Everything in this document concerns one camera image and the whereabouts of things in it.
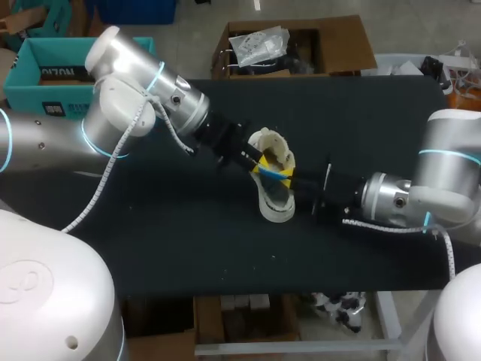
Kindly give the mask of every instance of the black cloth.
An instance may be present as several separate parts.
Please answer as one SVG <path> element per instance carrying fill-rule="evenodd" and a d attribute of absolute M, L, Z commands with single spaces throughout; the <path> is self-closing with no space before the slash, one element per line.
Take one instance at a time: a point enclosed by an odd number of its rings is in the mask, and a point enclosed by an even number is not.
<path fill-rule="evenodd" d="M 429 115 L 446 107 L 426 77 L 193 81 L 212 108 L 284 135 L 302 168 L 327 153 L 340 171 L 411 177 Z M 98 178 L 3 174 L 0 198 L 61 229 Z M 287 223 L 259 213 L 257 189 L 236 165 L 220 173 L 209 150 L 185 155 L 164 126 L 120 160 L 92 213 L 73 231 L 107 263 L 121 296 L 426 290 L 443 287 L 442 241 L 315 226 L 302 207 Z M 458 270 L 481 251 L 455 243 Z"/>

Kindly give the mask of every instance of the orange object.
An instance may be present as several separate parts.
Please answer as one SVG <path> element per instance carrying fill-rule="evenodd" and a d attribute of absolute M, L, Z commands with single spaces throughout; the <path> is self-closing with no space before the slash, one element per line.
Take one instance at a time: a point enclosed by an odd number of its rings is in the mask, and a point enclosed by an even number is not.
<path fill-rule="evenodd" d="M 473 77 L 471 74 L 466 77 L 466 80 L 471 81 L 473 83 L 478 83 L 478 78 Z M 461 94 L 456 93 L 453 91 L 451 94 L 447 96 L 449 107 L 452 109 L 464 109 L 466 111 L 481 111 L 481 89 L 477 87 L 471 87 L 470 89 L 460 86 L 458 91 Z M 471 96 L 474 96 L 475 99 L 470 97 L 462 96 L 462 94 L 468 93 Z"/>
<path fill-rule="evenodd" d="M 469 99 L 452 92 L 447 96 L 449 107 L 452 109 L 465 109 L 466 111 L 481 111 L 481 89 L 471 89 L 469 93 L 479 98 Z"/>

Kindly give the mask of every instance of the plastic bag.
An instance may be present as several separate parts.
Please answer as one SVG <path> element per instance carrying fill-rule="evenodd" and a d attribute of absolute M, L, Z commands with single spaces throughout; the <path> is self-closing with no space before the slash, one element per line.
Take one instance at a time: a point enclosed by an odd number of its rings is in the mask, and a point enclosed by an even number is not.
<path fill-rule="evenodd" d="M 289 31 L 280 26 L 229 38 L 240 68 L 285 55 L 288 40 Z"/>

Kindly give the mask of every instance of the shoe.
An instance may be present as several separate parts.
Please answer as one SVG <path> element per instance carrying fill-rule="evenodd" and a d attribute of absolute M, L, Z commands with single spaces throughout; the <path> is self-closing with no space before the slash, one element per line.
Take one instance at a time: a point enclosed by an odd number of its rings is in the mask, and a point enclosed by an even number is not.
<path fill-rule="evenodd" d="M 295 167 L 295 159 L 286 139 L 274 130 L 262 128 L 252 134 L 249 144 L 263 152 L 271 171 L 283 171 Z M 283 183 L 259 173 L 250 173 L 259 191 L 259 209 L 266 220 L 282 223 L 294 215 L 294 194 Z"/>

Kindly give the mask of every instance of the white cable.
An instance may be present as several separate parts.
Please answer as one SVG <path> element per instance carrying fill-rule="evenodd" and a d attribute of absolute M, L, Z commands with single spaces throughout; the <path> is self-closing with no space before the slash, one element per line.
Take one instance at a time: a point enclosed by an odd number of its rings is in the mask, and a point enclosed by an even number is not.
<path fill-rule="evenodd" d="M 145 104 L 147 103 L 148 99 L 143 99 L 142 105 L 139 107 L 137 110 L 137 113 L 133 119 L 133 121 L 130 123 L 129 127 L 124 131 L 122 137 L 120 138 L 119 142 L 117 143 L 117 146 L 115 146 L 115 149 L 112 152 L 112 156 L 108 160 L 107 166 L 105 167 L 104 174 L 102 175 L 102 178 L 100 182 L 98 183 L 97 189 L 95 190 L 95 193 L 90 199 L 89 204 L 83 209 L 82 213 L 78 215 L 77 218 L 75 218 L 72 223 L 70 223 L 68 226 L 66 226 L 62 232 L 64 233 L 69 233 L 72 229 L 74 229 L 76 226 L 79 225 L 80 222 L 87 216 L 87 214 L 90 213 L 90 211 L 93 209 L 95 206 L 95 203 L 97 202 L 98 198 L 100 197 L 102 191 L 104 190 L 105 184 L 107 183 L 107 179 L 110 176 L 110 172 L 112 171 L 113 165 L 117 161 L 117 157 L 119 156 L 120 151 L 122 150 L 122 147 L 124 143 L 126 142 L 127 138 L 129 137 L 130 133 L 132 132 L 133 128 L 137 124 L 137 121 L 140 119 L 142 112 L 144 111 Z"/>
<path fill-rule="evenodd" d="M 169 119 L 169 117 L 167 115 L 167 112 L 165 111 L 164 106 L 160 102 L 160 98 L 158 96 L 150 95 L 139 83 L 137 83 L 136 81 L 134 81 L 130 77 L 126 77 L 124 74 L 120 74 L 120 73 L 113 73 L 113 74 L 106 75 L 104 77 L 100 77 L 94 84 L 94 90 L 95 90 L 95 88 L 97 87 L 98 84 L 100 84 L 103 80 L 105 80 L 106 77 L 109 77 L 109 76 L 115 77 L 116 79 L 118 79 L 118 80 L 122 81 L 123 83 L 127 84 L 128 86 L 130 86 L 132 89 L 137 90 L 140 94 L 143 94 L 144 96 L 148 97 L 152 106 L 154 106 L 154 108 L 156 107 L 157 117 L 159 117 L 160 119 L 162 119 L 164 121 L 165 125 L 167 126 L 168 131 L 171 133 L 172 138 L 175 140 L 175 142 L 180 147 L 180 149 L 182 149 L 184 152 L 186 152 L 188 154 L 194 153 L 194 150 L 191 147 L 188 147 L 187 145 L 185 145 L 180 140 L 177 133 L 175 132 L 174 126 L 172 125 L 172 122 Z"/>
<path fill-rule="evenodd" d="M 418 233 L 418 232 L 424 232 L 425 230 L 431 230 L 436 239 L 437 239 L 437 233 L 439 233 L 443 237 L 444 244 L 446 245 L 446 253 L 448 257 L 448 267 L 449 267 L 449 280 L 454 279 L 454 277 L 456 276 L 454 252 L 452 251 L 451 238 L 449 237 L 448 232 L 444 229 L 444 227 L 440 226 L 439 224 L 430 224 L 427 226 L 414 227 L 414 228 L 383 227 L 383 226 L 377 226 L 375 224 L 361 222 L 360 220 L 343 220 L 343 224 L 346 224 L 349 226 L 357 226 L 361 228 L 374 229 L 376 231 L 381 231 L 381 232 L 399 233 L 399 234 Z"/>
<path fill-rule="evenodd" d="M 156 105 L 156 107 L 157 107 L 157 111 L 156 111 L 157 117 L 159 117 L 160 119 L 164 120 L 164 123 L 165 123 L 165 125 L 167 126 L 168 131 L 171 133 L 172 138 L 175 140 L 175 142 L 177 143 L 177 145 L 178 145 L 184 152 L 186 152 L 186 153 L 188 153 L 188 154 L 193 154 L 193 153 L 194 153 L 194 150 L 193 150 L 191 147 L 188 147 L 187 145 L 185 145 L 185 144 L 180 140 L 180 138 L 179 138 L 179 136 L 177 135 L 177 133 L 175 132 L 174 126 L 172 125 L 171 120 L 168 118 L 167 112 L 165 111 L 162 103 L 160 102 L 160 99 L 157 98 L 157 100 L 154 101 L 153 105 Z"/>

